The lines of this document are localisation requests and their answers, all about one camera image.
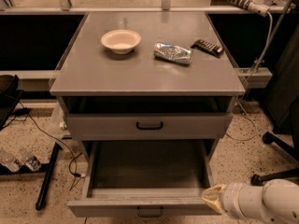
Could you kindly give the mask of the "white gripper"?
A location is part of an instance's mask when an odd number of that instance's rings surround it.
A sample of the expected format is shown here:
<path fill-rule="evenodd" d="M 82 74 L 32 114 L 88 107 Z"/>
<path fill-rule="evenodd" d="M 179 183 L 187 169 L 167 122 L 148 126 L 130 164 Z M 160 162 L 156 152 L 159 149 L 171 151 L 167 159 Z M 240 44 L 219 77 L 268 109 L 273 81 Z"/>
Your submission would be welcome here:
<path fill-rule="evenodd" d="M 264 216 L 263 187 L 243 183 L 220 184 L 202 192 L 206 205 L 219 214 L 234 219 L 262 219 Z"/>

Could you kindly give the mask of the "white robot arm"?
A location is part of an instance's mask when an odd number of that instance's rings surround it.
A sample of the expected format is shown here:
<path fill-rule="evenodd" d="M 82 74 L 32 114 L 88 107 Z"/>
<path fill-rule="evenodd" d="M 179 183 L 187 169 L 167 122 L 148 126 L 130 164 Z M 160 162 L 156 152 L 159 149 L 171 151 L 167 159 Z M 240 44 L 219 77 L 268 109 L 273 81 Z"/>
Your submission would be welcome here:
<path fill-rule="evenodd" d="M 220 184 L 205 189 L 202 199 L 217 213 L 234 219 L 299 224 L 299 186 L 289 180 L 274 179 L 260 187 Z"/>

